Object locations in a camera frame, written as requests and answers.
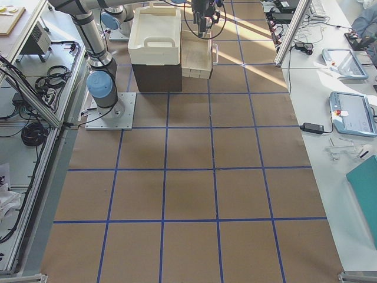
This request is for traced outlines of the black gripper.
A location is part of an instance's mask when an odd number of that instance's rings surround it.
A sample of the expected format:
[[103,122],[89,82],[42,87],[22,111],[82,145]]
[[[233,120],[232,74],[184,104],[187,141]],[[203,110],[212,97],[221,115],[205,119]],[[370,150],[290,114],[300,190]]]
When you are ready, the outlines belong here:
[[192,0],[191,9],[193,11],[194,23],[198,24],[198,36],[202,37],[206,32],[207,20],[210,18],[212,23],[217,24],[219,22],[220,14],[216,11],[216,6],[220,7],[220,4],[215,0]]

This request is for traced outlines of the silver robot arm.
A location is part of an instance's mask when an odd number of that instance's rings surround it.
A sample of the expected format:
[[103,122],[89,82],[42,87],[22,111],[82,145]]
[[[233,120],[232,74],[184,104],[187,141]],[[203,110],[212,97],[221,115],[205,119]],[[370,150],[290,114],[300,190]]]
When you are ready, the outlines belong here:
[[191,2],[193,23],[198,27],[197,35],[199,37],[203,37],[214,24],[219,22],[219,8],[222,6],[223,1],[193,0]]
[[132,23],[128,51],[138,89],[144,93],[182,90],[181,12],[171,5],[133,10],[132,1],[51,1],[56,11],[72,21],[86,47],[91,72],[87,89],[98,114],[117,118],[124,113],[116,85],[117,63],[107,50],[93,10],[102,8],[102,20],[113,28]]

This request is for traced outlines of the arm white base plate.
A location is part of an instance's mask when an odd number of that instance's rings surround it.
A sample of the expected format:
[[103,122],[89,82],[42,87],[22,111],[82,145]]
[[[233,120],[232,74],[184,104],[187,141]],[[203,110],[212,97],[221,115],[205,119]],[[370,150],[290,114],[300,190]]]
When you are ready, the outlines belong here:
[[90,111],[87,116],[88,123],[85,124],[87,130],[131,130],[133,128],[134,109],[136,101],[136,93],[118,93],[118,101],[114,108],[107,112],[104,108],[97,109],[94,99],[91,101],[91,107],[95,107],[94,111]]

